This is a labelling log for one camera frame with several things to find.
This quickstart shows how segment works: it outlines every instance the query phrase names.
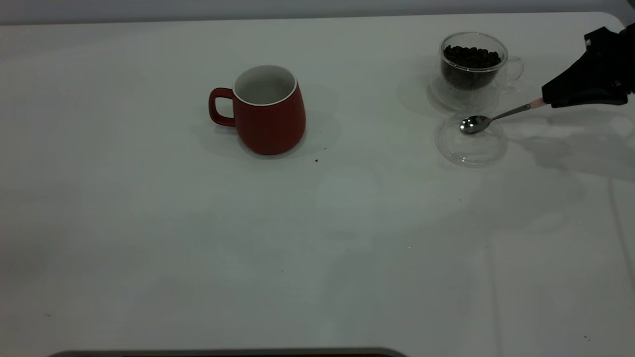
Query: glass saucer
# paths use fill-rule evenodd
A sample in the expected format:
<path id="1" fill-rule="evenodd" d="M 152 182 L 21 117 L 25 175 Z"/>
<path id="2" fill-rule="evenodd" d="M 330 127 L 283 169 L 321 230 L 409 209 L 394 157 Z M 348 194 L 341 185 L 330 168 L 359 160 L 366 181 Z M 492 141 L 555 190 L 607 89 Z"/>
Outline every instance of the glass saucer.
<path id="1" fill-rule="evenodd" d="M 496 122 L 477 134 L 461 133 L 461 121 L 474 114 L 460 112 L 453 115 L 444 125 L 437 128 L 434 142 L 439 152 L 455 164 L 466 167 L 491 165 L 505 156 L 507 137 Z"/>

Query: mug handle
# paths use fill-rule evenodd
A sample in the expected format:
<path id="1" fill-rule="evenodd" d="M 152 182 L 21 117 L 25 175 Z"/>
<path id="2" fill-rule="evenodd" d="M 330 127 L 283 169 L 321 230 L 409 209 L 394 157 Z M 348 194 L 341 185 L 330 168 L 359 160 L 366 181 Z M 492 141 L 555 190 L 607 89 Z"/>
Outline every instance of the mug handle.
<path id="1" fill-rule="evenodd" d="M 214 123 L 223 126 L 236 126 L 236 120 L 227 116 L 220 115 L 216 110 L 216 98 L 227 98 L 234 100 L 234 94 L 228 88 L 216 88 L 210 94 L 210 117 Z"/>

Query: black robotic arm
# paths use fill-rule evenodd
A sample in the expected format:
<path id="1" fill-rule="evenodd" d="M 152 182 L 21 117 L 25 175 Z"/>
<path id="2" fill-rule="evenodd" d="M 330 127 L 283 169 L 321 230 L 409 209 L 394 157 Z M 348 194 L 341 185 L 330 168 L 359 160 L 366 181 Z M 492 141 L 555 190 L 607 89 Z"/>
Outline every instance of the black robotic arm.
<path id="1" fill-rule="evenodd" d="M 553 108 L 603 103 L 622 105 L 635 93 L 635 24 L 620 33 L 606 27 L 584 36 L 587 51 L 542 87 Z"/>

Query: coffee bean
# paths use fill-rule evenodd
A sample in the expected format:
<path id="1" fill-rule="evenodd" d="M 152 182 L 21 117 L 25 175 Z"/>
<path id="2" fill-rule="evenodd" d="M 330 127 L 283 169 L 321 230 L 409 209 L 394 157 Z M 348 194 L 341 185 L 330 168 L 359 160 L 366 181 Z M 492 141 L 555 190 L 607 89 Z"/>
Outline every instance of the coffee bean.
<path id="1" fill-rule="evenodd" d="M 443 55 L 451 63 L 470 69 L 485 69 L 501 63 L 496 51 L 490 52 L 484 48 L 447 46 L 443 50 Z M 497 71 L 498 69 L 488 72 L 469 72 L 441 61 L 443 77 L 460 90 L 475 90 L 488 85 L 496 76 Z"/>

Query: wall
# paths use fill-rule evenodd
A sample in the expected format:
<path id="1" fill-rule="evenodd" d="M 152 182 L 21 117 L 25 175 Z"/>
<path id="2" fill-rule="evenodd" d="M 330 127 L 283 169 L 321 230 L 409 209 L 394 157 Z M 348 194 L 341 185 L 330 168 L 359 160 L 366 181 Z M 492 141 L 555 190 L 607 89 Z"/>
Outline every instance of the wall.
<path id="1" fill-rule="evenodd" d="M 606 11 L 635 21 L 633 0 L 0 0 L 0 24 Z"/>

